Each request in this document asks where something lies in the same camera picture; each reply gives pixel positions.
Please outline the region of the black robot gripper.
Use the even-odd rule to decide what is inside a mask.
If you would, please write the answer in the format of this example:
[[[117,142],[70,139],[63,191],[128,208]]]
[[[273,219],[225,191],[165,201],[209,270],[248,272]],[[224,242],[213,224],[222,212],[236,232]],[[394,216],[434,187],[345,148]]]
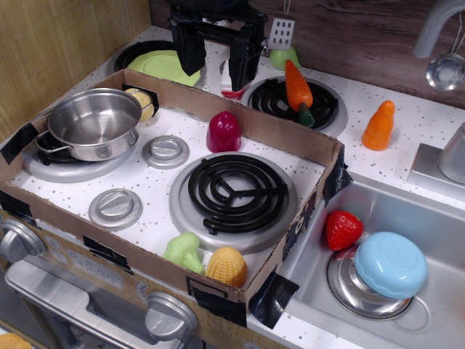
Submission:
[[[230,45],[232,90],[257,73],[268,16],[248,1],[169,1],[170,27],[182,70],[192,76],[206,64],[204,39]]]

